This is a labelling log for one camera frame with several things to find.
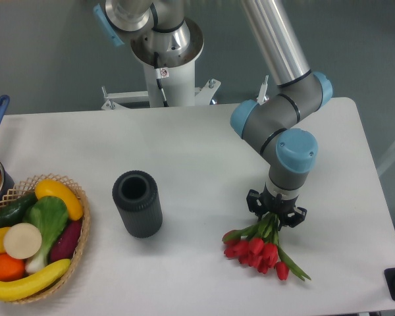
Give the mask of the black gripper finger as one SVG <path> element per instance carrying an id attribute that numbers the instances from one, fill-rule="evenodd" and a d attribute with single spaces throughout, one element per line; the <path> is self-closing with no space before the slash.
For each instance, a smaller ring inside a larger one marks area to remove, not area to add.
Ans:
<path id="1" fill-rule="evenodd" d="M 307 209 L 303 207 L 294 207 L 293 210 L 289 213 L 283 213 L 279 215 L 279 230 L 282 227 L 290 227 L 294 228 L 305 221 L 305 217 L 307 215 Z"/>
<path id="2" fill-rule="evenodd" d="M 261 194 L 255 190 L 249 190 L 246 196 L 246 202 L 250 213 L 253 213 L 258 221 L 261 221 L 267 212 L 265 205 L 261 201 Z"/>

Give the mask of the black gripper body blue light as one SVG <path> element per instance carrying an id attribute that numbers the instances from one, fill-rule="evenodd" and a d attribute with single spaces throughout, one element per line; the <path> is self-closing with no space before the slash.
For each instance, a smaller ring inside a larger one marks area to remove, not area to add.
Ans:
<path id="1" fill-rule="evenodd" d="M 277 194 L 272 195 L 269 191 L 265 190 L 261 194 L 262 211 L 259 216 L 262 219 L 267 213 L 274 213 L 280 218 L 292 218 L 295 215 L 295 205 L 298 196 L 292 199 L 286 199 L 285 195 Z"/>

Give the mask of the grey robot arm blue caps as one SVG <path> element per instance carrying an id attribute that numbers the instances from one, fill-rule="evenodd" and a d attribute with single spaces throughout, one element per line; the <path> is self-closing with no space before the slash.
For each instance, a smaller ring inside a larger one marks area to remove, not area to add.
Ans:
<path id="1" fill-rule="evenodd" d="M 307 213 L 296 201 L 318 151 L 314 136 L 296 126 L 330 101 L 333 88 L 310 69 L 280 1 L 243 1 L 242 7 L 279 90 L 272 98 L 242 102 L 230 118 L 237 135 L 270 166 L 263 191 L 250 191 L 247 203 L 258 217 L 275 214 L 281 226 L 294 227 Z M 93 13 L 113 45 L 130 42 L 151 107 L 210 102 L 195 87 L 203 35 L 185 16 L 183 1 L 107 1 Z"/>

